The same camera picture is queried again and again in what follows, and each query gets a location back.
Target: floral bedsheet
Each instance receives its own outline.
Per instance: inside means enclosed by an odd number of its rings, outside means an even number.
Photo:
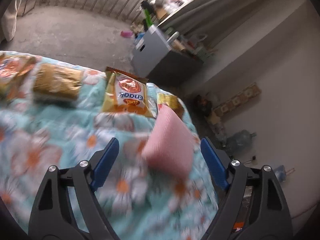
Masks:
[[[180,181],[149,170],[140,156],[154,118],[100,112],[105,73],[36,57],[38,63],[20,87],[18,98],[0,106],[0,195],[19,225],[28,231],[32,204],[50,165],[73,167],[116,137],[120,143],[118,158],[96,196],[120,239],[201,239],[218,205],[185,105],[181,102],[185,108],[182,120],[194,134],[194,163],[189,179]],[[41,63],[84,70],[74,107],[33,100],[32,86]],[[151,111],[156,115],[156,93],[167,92],[152,83],[147,88]],[[87,230],[74,190],[69,194],[78,226]]]

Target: gray floor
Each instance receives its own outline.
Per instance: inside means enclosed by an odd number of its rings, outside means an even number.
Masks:
[[[107,16],[65,7],[35,7],[18,17],[15,37],[0,45],[98,70],[106,66],[133,72],[132,39],[120,36],[129,25]]]

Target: pink object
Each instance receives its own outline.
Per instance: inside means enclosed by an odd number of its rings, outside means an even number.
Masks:
[[[185,179],[192,168],[193,146],[190,130],[170,107],[162,105],[141,155],[148,166]]]
[[[120,35],[124,38],[130,38],[132,36],[132,31],[121,31]]]

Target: silver screw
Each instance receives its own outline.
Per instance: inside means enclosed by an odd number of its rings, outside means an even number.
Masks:
[[[239,166],[240,165],[240,161],[238,161],[238,160],[232,160],[231,161],[231,164],[233,165],[233,166]]]
[[[264,166],[263,169],[268,172],[271,171],[271,167],[268,165]]]
[[[49,167],[48,170],[49,170],[50,172],[53,172],[53,171],[56,170],[56,168],[57,168],[56,166],[52,165],[52,166]]]
[[[86,167],[86,166],[88,166],[88,161],[81,161],[80,162],[80,167]]]

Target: gray curtain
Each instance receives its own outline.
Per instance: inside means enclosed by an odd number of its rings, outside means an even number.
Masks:
[[[16,32],[17,13],[21,0],[12,0],[0,20],[0,42],[11,41]]]
[[[213,48],[254,14],[266,0],[191,0],[164,20],[159,28],[173,27],[187,37],[207,34],[204,45]]]

